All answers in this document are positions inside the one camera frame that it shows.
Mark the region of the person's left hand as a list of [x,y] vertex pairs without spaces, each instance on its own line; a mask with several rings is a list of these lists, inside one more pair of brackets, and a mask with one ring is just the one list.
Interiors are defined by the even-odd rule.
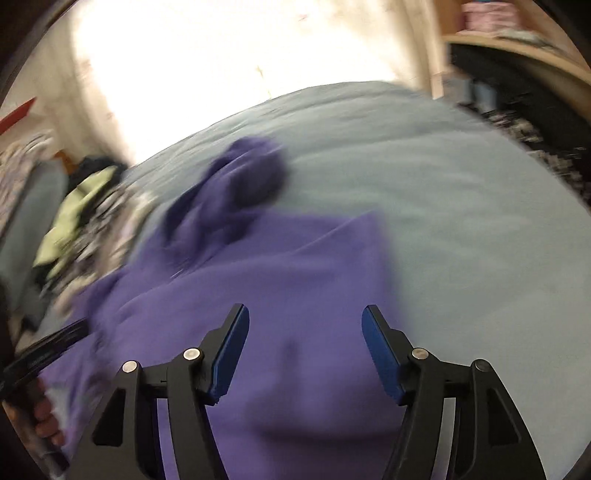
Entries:
[[54,408],[51,400],[46,395],[46,388],[43,380],[36,380],[36,388],[40,393],[39,399],[34,407],[34,421],[30,422],[21,415],[21,410],[10,403],[4,402],[3,408],[8,415],[15,431],[23,444],[31,449],[37,439],[49,440],[56,447],[63,447],[65,435],[60,424],[54,415]]

